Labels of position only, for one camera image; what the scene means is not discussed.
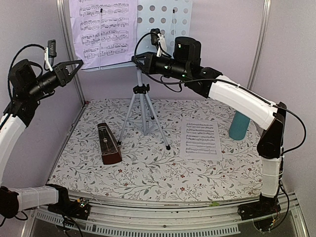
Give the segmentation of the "purple sheet music page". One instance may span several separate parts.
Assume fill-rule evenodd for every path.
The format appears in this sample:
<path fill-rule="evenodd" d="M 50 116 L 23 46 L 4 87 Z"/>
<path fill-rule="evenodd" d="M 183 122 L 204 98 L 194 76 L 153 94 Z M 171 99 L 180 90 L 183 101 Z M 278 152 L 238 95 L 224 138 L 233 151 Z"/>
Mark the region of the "purple sheet music page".
<path fill-rule="evenodd" d="M 137 37 L 136 0 L 69 1 L 73 46 L 82 70 L 130 61 Z"/>

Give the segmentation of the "white sheet music page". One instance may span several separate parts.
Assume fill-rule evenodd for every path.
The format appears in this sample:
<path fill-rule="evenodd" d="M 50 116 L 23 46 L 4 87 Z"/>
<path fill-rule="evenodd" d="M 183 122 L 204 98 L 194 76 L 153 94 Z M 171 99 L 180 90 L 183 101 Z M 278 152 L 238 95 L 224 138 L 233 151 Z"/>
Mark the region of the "white sheet music page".
<path fill-rule="evenodd" d="M 218 123 L 185 119 L 181 123 L 180 158 L 221 161 Z"/>

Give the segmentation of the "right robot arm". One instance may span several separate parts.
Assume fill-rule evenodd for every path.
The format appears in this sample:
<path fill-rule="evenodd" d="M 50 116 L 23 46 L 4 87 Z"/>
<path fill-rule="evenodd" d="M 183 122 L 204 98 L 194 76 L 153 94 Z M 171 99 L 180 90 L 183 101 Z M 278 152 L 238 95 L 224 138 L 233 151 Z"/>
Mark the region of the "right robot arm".
<path fill-rule="evenodd" d="M 263 163 L 263 185 L 255 211 L 266 215 L 274 208 L 279 190 L 286 105 L 269 102 L 237 85 L 220 71 L 202 67 L 200 54 L 199 41 L 176 37 L 172 57 L 163 50 L 161 56 L 153 52 L 134 53 L 132 61 L 147 76 L 160 74 L 178 79 L 195 93 L 232 107 L 263 129 L 257 145 Z"/>

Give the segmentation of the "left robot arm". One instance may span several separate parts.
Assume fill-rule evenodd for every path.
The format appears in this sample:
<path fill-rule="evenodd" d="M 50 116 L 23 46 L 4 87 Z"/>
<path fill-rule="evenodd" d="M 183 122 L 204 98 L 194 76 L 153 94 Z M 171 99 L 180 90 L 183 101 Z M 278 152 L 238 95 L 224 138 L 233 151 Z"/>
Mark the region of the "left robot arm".
<path fill-rule="evenodd" d="M 33 65 L 33 62 L 24 59 L 9 71 L 8 78 L 14 93 L 1 118 L 1 174 L 4 173 L 16 142 L 30 125 L 40 100 L 53 95 L 57 87 L 68 84 L 82 67 L 83 61 L 61 62 L 39 76 L 35 75 Z M 45 185 L 24 189 L 0 187 L 0 214 L 5 219 L 11 219 L 19 212 L 42 205 L 48 205 L 50 211 L 68 217 L 79 217 L 81 212 L 86 212 L 79 200 L 70 200 L 68 190 L 62 186 Z"/>

